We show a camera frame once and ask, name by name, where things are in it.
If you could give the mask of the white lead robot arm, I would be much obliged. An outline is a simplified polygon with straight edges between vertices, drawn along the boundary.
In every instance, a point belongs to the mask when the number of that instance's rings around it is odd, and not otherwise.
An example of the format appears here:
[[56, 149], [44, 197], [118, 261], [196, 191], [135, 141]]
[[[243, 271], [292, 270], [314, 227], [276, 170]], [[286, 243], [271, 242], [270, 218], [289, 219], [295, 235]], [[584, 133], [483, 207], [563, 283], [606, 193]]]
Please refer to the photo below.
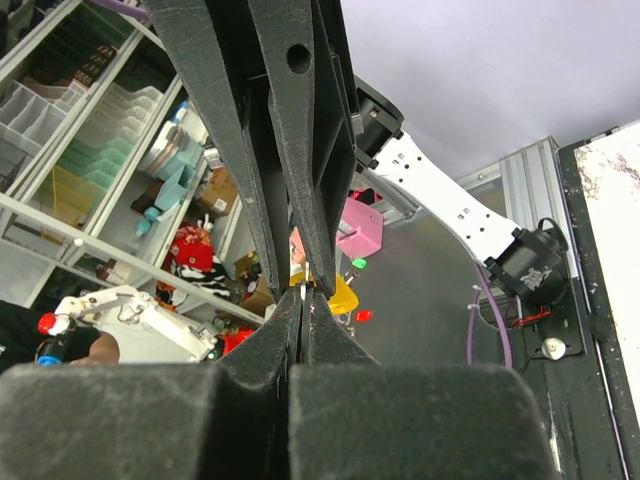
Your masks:
[[289, 393], [301, 302], [222, 359], [215, 338], [131, 289], [68, 298], [44, 319], [56, 352], [94, 321], [124, 344], [103, 366], [17, 366], [1, 378], [5, 479], [295, 479]]

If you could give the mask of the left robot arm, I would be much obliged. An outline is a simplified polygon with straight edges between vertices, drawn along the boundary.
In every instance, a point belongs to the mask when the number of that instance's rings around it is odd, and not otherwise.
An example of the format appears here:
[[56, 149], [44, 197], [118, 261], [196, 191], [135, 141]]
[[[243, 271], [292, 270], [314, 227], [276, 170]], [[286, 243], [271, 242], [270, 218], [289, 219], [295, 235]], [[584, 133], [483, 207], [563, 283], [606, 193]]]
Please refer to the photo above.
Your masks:
[[337, 1], [149, 1], [146, 9], [239, 192], [266, 282], [289, 286], [296, 226], [336, 290], [336, 236], [358, 163], [430, 212], [507, 295], [553, 305], [566, 244], [493, 212], [434, 165], [354, 75]]

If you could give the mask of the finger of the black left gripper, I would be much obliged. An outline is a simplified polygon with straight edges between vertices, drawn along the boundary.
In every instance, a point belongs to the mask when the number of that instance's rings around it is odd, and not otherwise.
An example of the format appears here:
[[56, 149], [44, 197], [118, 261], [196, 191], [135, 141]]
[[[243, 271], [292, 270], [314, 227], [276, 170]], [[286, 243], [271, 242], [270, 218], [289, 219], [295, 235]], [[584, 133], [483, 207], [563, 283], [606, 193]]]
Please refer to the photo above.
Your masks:
[[345, 111], [321, 6], [317, 1], [252, 1], [249, 9], [296, 224], [317, 288], [332, 295], [345, 197]]
[[152, 24], [234, 180], [262, 273], [283, 295], [283, 174], [269, 85], [245, 1], [155, 0]]

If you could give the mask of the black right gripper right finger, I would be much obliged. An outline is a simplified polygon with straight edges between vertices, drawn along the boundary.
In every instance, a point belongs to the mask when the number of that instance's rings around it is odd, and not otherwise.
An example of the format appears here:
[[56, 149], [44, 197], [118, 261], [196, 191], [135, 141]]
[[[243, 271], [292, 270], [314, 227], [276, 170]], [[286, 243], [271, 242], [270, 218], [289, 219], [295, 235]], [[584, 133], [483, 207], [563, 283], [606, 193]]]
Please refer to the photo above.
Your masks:
[[290, 290], [294, 479], [554, 479], [543, 419], [514, 371], [376, 364], [312, 296]]

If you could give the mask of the yellow plastic key tag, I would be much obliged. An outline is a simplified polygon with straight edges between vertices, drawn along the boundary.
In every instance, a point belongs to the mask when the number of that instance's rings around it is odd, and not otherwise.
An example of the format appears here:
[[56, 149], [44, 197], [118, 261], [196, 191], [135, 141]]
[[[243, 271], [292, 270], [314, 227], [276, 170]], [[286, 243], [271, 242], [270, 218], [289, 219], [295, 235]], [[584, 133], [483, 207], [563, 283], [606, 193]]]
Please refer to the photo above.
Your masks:
[[[299, 294], [299, 283], [302, 281], [302, 277], [303, 272], [300, 271], [293, 274], [289, 280], [290, 286]], [[334, 316], [349, 314], [359, 306], [358, 296], [340, 274], [336, 275], [336, 290], [334, 295], [329, 298], [328, 306]]]

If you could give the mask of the silver metal key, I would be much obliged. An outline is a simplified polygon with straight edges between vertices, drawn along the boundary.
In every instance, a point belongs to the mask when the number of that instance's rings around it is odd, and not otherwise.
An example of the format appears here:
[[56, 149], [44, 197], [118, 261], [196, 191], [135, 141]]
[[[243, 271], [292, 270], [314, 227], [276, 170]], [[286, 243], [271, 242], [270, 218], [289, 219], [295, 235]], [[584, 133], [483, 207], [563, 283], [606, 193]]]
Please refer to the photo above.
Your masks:
[[302, 301], [306, 300], [307, 294], [313, 292], [314, 283], [311, 278], [311, 268], [308, 262], [305, 262], [302, 266], [303, 277], [299, 283], [300, 297]]

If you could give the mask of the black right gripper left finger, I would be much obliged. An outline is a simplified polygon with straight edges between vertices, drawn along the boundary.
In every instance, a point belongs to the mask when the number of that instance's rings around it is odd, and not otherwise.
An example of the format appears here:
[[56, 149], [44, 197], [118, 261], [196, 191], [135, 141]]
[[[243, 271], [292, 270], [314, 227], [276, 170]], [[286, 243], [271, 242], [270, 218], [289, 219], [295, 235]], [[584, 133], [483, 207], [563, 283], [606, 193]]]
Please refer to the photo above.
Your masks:
[[18, 366], [1, 378], [5, 479], [295, 479], [301, 300], [216, 362]]

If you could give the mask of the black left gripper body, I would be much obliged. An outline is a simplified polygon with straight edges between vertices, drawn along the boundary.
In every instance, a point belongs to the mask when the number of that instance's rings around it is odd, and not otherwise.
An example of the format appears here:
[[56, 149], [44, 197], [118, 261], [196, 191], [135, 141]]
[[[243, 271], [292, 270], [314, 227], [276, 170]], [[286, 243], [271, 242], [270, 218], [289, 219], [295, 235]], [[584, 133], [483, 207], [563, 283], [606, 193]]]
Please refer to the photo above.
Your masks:
[[318, 184], [324, 208], [340, 210], [356, 164], [356, 134], [352, 117], [359, 114], [360, 107], [341, 3], [316, 1], [314, 13], [321, 36], [321, 70], [316, 86], [320, 89], [321, 106], [329, 112], [324, 125], [336, 132], [325, 153], [326, 162]]

